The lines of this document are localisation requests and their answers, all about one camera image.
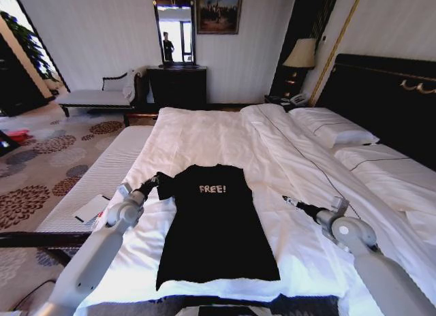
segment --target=bench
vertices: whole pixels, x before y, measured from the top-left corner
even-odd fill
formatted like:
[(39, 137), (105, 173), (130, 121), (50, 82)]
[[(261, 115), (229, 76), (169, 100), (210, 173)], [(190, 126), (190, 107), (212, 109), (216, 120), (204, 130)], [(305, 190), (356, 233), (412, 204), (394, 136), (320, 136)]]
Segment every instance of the bench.
[(0, 232), (0, 248), (39, 248), (66, 265), (71, 258), (65, 250), (79, 248), (94, 221), (81, 223), (72, 215), (98, 194), (113, 196), (152, 130), (151, 126), (125, 128), (34, 232)]
[[(134, 90), (131, 99), (127, 100), (123, 89), (133, 76)], [(122, 76), (103, 78), (101, 90), (77, 90), (65, 93), (56, 98), (56, 102), (69, 117), (69, 107), (100, 108), (117, 110), (140, 110), (146, 106), (146, 96), (150, 90), (146, 67), (141, 67)]]

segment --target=picture frame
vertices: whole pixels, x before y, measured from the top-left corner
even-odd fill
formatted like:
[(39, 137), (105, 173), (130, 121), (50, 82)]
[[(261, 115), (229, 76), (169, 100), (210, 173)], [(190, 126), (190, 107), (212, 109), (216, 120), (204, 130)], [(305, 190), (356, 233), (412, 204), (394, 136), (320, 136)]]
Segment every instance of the picture frame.
[(237, 35), (242, 0), (196, 0), (197, 34)]

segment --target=wall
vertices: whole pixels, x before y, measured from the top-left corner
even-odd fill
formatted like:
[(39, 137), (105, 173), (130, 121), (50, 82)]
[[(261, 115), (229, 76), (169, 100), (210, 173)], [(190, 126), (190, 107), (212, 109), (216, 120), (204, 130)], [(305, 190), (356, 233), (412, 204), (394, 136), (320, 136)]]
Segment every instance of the wall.
[[(71, 90), (159, 65), (152, 0), (21, 0)], [(208, 101), (260, 102), (269, 92), (294, 0), (243, 0), (238, 35), (196, 35)]]
[[(328, 42), (317, 51), (317, 66), (303, 85), (309, 96), (324, 68), (354, 0), (337, 0), (325, 34)], [(436, 60), (436, 0), (360, 0), (337, 54), (366, 54), (406, 59)], [(327, 81), (324, 76), (316, 97)]]
[(0, 17), (0, 33), (9, 45), (9, 47), (12, 49), (18, 60), (21, 62), (24, 69), (27, 71), (27, 73), (30, 75), (33, 82), (36, 84), (38, 89), (41, 91), (42, 95), (45, 98), (52, 97), (51, 92), (48, 90), (46, 83), (44, 80), (42, 80), (41, 76), (38, 74), (36, 69), (34, 68), (32, 62), (27, 57), (24, 50), (21, 48), (20, 43), (18, 40), (14, 37), (14, 34), (12, 31), (10, 31), (9, 27), (7, 26), (6, 22), (2, 17)]

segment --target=mirror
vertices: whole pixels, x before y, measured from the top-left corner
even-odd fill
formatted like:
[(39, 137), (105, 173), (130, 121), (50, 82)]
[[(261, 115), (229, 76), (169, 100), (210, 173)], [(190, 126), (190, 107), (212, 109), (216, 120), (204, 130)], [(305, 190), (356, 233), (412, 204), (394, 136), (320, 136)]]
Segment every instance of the mirror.
[(164, 65), (195, 65), (195, 0), (153, 0)]

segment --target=black headboard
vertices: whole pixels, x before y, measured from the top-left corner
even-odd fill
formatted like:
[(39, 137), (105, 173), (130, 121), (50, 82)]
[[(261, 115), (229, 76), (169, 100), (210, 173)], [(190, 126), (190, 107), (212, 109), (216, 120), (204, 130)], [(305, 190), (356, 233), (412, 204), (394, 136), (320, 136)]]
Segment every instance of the black headboard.
[(316, 106), (436, 170), (436, 62), (339, 54)]

